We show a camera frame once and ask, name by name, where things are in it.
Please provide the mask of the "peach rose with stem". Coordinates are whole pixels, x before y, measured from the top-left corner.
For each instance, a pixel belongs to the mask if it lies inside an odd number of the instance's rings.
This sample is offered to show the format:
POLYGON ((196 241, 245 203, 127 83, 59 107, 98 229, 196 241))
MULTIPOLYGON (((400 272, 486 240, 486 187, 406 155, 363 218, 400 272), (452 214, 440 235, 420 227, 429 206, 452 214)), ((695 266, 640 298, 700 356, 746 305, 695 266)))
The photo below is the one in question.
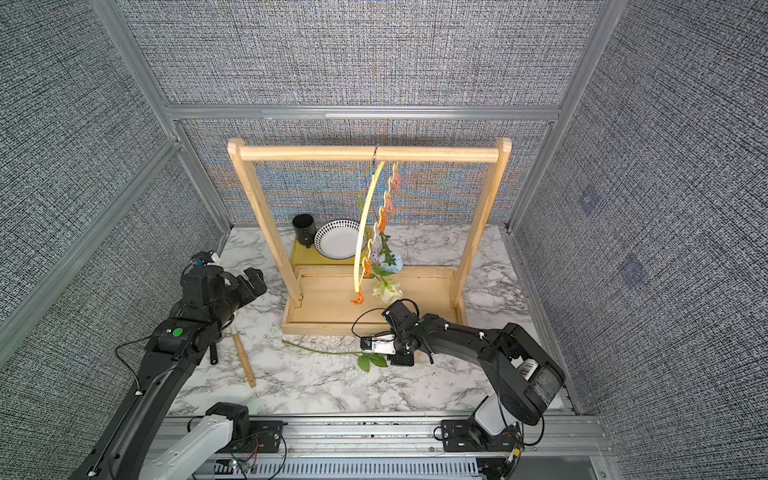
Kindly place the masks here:
POLYGON ((282 340, 281 343, 284 346, 302 350, 304 352, 325 355, 325 356, 349 356, 355 357, 357 368, 365 373, 369 373, 372 367, 384 369, 389 366, 387 359, 383 354, 379 353, 364 353, 364 352, 331 352, 318 350, 310 347, 306 347, 288 340, 282 340))

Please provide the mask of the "orange clothespin bottom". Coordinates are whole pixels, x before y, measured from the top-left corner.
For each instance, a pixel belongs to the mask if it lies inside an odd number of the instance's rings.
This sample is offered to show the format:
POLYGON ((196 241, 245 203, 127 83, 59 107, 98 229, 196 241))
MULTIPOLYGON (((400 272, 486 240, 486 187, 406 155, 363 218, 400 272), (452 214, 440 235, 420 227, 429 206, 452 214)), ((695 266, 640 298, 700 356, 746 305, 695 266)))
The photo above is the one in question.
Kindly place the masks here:
POLYGON ((356 292, 355 298, 351 300, 351 303, 355 305, 359 305, 359 304, 362 304, 363 302, 364 302, 364 295, 363 295, 363 292, 359 290, 356 292))

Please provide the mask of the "blue flower with stem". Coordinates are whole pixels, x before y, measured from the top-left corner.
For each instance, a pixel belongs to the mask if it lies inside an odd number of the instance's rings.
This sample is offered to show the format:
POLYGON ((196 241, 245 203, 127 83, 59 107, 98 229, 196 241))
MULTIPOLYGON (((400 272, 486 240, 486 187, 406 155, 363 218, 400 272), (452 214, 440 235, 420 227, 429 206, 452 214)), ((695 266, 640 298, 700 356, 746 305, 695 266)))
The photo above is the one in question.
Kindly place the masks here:
POLYGON ((399 273, 403 268, 402 257, 395 253, 389 246, 390 236, 380 235, 380 247, 378 250, 378 268, 389 274, 399 273))

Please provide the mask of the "cream rose with stem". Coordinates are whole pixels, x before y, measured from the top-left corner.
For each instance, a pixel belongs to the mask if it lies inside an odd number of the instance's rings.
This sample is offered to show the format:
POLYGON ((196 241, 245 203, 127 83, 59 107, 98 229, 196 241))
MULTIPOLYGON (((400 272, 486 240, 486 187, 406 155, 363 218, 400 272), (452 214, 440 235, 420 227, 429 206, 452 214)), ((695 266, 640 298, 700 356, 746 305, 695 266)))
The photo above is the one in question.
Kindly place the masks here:
POLYGON ((378 222, 380 215, 383 212, 384 205, 385 205, 385 199, 391 198, 389 194, 384 195, 384 201, 383 205, 380 207, 378 213, 377 213, 377 220, 374 223, 374 226, 371 228, 366 227, 363 230, 363 236, 361 237, 360 247, 361 250, 359 253, 355 256, 355 268, 357 269, 357 273, 354 275, 354 291, 355 296, 356 292, 361 290, 364 295, 364 301, 365 301, 365 293, 364 293, 364 283, 367 280, 372 281, 372 287, 371 287, 371 293, 379 298, 380 300, 384 302, 390 302, 393 300, 401 299, 403 297, 402 288, 400 286, 400 283, 394 279, 395 274, 389 274, 387 272, 382 272, 378 268, 378 264, 372 265, 373 269, 373 276, 371 278, 364 278, 363 277, 363 266, 362 262, 365 257, 370 258, 371 250, 375 245, 378 245, 380 247, 380 235, 386 234, 386 230, 384 233, 380 233, 378 231, 378 222))

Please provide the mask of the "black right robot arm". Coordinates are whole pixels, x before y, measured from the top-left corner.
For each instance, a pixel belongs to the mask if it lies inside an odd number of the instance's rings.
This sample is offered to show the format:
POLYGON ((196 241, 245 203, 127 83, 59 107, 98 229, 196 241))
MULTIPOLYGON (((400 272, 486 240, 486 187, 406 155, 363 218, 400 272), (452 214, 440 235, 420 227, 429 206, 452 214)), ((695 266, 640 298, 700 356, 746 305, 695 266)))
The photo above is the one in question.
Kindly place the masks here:
POLYGON ((381 354, 391 365, 412 366, 421 351, 430 360, 447 355, 480 367, 493 394, 465 421, 445 420, 440 440, 451 452, 511 451, 541 442, 525 441, 524 427, 545 430, 544 415, 565 384, 566 374, 520 325, 479 329, 420 315, 397 300, 383 310, 389 330, 360 341, 365 353, 381 354))

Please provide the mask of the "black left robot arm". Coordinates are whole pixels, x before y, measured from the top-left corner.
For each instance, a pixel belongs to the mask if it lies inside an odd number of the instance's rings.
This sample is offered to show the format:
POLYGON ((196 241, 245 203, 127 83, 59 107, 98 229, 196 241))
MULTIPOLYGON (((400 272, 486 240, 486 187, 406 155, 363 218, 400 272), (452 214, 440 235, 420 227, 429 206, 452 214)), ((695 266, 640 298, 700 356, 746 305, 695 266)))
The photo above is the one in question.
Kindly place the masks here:
POLYGON ((234 275, 215 264, 185 270, 182 297, 144 340, 145 353, 126 393, 72 479, 137 479, 176 395, 235 313, 268 291, 261 270, 234 275))

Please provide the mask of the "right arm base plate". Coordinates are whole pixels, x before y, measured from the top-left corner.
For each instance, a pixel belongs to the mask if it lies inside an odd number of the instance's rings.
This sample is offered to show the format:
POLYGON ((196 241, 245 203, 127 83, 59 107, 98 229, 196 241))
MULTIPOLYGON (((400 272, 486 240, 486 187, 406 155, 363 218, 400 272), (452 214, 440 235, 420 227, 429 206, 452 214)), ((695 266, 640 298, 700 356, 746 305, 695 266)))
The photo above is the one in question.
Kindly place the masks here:
POLYGON ((511 452, 519 446, 518 439, 511 432, 498 435, 488 434, 477 422, 470 419, 441 421, 433 432, 443 449, 449 453, 458 452, 511 452))

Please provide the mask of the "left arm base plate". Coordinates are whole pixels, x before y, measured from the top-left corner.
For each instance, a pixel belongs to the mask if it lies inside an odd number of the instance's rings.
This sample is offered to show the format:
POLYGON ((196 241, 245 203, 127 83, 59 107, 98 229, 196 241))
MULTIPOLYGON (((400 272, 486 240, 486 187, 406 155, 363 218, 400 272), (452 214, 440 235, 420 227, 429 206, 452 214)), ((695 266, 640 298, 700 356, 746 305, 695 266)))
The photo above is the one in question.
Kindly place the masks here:
POLYGON ((277 453, 282 445, 285 423, 274 420, 249 420, 235 425, 229 448, 235 453, 277 453))

